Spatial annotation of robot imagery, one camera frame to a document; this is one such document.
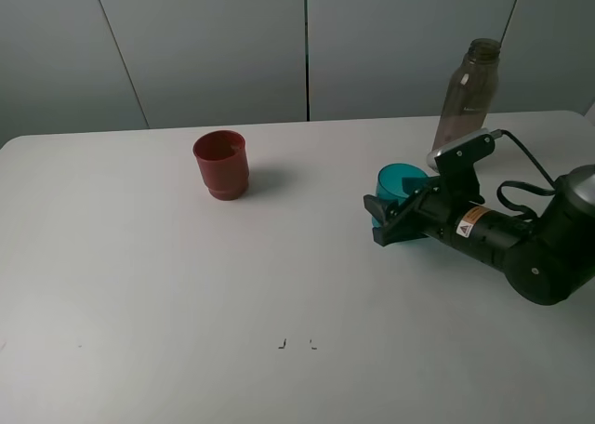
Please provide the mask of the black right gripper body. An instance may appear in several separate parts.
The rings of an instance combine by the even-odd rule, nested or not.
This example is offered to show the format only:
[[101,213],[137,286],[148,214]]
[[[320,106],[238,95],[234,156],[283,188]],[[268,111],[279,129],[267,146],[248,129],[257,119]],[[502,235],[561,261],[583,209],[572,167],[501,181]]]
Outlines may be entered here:
[[394,241],[433,238],[499,271],[535,263],[533,225],[463,196],[449,199],[439,186],[418,181],[394,227]]

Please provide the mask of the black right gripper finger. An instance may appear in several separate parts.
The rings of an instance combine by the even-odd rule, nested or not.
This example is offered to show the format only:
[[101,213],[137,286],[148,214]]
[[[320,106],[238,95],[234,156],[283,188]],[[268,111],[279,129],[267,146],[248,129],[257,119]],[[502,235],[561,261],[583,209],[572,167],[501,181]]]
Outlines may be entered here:
[[374,242],[382,247],[426,238],[418,218],[415,196],[400,204],[397,200],[367,194],[364,208],[377,222],[372,234]]
[[440,184],[439,177],[404,177],[402,187],[405,194],[415,194],[433,189]]

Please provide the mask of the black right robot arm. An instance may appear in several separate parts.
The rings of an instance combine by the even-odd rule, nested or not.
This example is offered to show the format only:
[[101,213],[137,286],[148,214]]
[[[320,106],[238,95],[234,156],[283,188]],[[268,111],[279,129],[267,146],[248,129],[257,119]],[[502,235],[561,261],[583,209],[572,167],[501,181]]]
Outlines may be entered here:
[[567,299],[594,276],[594,167],[581,166],[554,182],[550,202],[533,219],[484,206],[473,169],[407,182],[403,203],[364,197],[381,246],[434,238],[505,274],[539,305]]

